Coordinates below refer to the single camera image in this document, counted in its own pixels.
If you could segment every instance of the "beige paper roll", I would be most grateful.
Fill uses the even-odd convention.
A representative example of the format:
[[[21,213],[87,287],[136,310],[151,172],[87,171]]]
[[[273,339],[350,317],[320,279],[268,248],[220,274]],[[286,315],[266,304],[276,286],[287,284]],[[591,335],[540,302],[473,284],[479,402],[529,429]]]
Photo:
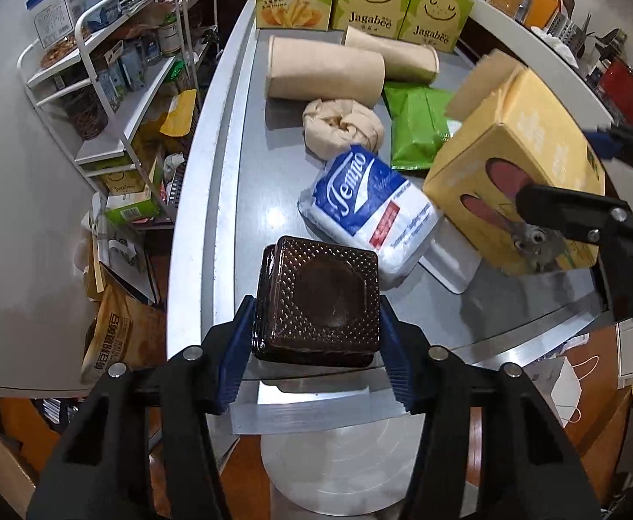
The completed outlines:
[[[439,74],[439,57],[429,45],[375,37],[351,26],[345,32],[343,45],[380,53],[386,65],[386,79],[429,84]]]
[[[374,107],[383,88],[377,52],[271,36],[266,94],[285,100],[355,100]]]

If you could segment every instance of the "orange container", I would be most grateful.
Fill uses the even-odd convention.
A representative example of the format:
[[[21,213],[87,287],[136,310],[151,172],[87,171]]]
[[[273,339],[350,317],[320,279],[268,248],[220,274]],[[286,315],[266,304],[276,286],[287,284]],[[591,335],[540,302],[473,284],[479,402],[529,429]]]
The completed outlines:
[[[530,10],[526,21],[523,23],[526,27],[544,27],[549,23],[555,11],[557,11],[557,0],[532,0]]]

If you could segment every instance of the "brown square container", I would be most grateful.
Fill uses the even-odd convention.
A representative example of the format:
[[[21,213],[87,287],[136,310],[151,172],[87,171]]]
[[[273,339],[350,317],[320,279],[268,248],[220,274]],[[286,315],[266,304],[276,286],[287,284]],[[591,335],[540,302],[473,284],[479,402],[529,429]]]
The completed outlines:
[[[263,251],[256,298],[260,360],[365,367],[379,349],[374,252],[283,236]]]

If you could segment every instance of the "screw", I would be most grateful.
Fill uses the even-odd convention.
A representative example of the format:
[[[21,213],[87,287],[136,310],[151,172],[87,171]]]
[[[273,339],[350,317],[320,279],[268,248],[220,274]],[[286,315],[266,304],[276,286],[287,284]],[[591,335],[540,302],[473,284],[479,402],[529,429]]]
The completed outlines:
[[[111,364],[107,373],[109,373],[109,377],[121,377],[127,372],[127,365],[124,362],[116,362]]]
[[[523,373],[520,365],[511,362],[504,364],[501,369],[504,370],[504,373],[509,377],[518,377]]]
[[[432,348],[427,350],[427,353],[429,357],[436,362],[442,362],[447,357],[449,357],[449,351],[443,346],[433,346]]]
[[[625,222],[627,220],[627,212],[621,207],[615,207],[610,211],[612,218],[619,222]]]
[[[203,356],[203,348],[200,346],[189,346],[182,354],[184,359],[189,362],[193,362]]]

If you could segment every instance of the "rabbit illustration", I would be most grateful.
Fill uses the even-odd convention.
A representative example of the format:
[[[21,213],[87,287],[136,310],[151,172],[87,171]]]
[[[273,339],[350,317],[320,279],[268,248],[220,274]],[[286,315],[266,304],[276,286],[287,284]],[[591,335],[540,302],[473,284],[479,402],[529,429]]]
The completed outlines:
[[[532,184],[532,179],[523,169],[503,159],[487,160],[485,171],[492,184],[514,205],[521,188]],[[474,195],[462,195],[461,203],[483,221],[508,232],[516,250],[526,259],[532,271],[554,272],[560,269],[557,257],[566,251],[567,245],[559,232],[509,220]]]

